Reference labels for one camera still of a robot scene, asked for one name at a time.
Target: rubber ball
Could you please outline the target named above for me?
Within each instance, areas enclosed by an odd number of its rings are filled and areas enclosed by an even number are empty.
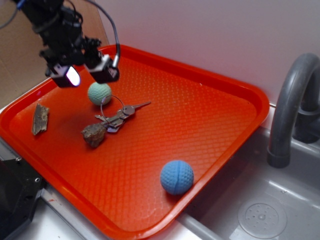
[[[169,194],[181,195],[194,184],[194,171],[185,161],[173,160],[162,168],[160,182]]]
[[[90,101],[98,106],[101,105],[101,101],[103,100],[103,98],[109,96],[105,99],[103,103],[103,105],[106,105],[111,100],[111,94],[111,88],[106,83],[99,84],[97,82],[94,82],[90,85],[88,89],[88,97]]]

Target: faucet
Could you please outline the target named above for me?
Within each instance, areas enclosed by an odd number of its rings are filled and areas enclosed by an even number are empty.
[[[320,59],[300,55],[292,64],[280,91],[271,125],[267,162],[275,168],[290,163],[292,137],[303,143],[320,138]]]

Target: red tray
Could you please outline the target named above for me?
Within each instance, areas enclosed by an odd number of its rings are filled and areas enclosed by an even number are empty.
[[[114,46],[103,48],[114,54]],[[151,101],[98,148],[81,131],[100,122],[88,99],[94,79],[79,68],[77,88],[49,79],[0,115],[0,135],[107,236],[148,238],[171,223],[257,129],[269,101],[244,82],[122,46],[120,80],[110,83],[124,104]],[[37,103],[48,108],[47,131],[32,134]],[[104,113],[121,108],[112,98]],[[182,196],[165,192],[162,167],[188,162],[194,185]]]

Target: gray sink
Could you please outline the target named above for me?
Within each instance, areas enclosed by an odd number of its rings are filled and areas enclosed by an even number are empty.
[[[285,168],[267,163],[259,128],[184,211],[224,240],[320,240],[320,151],[293,140]]]

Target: sink drain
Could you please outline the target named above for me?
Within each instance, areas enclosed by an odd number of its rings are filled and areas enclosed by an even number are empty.
[[[254,198],[239,209],[238,221],[242,229],[258,239],[271,239],[283,232],[287,215],[275,201]]]

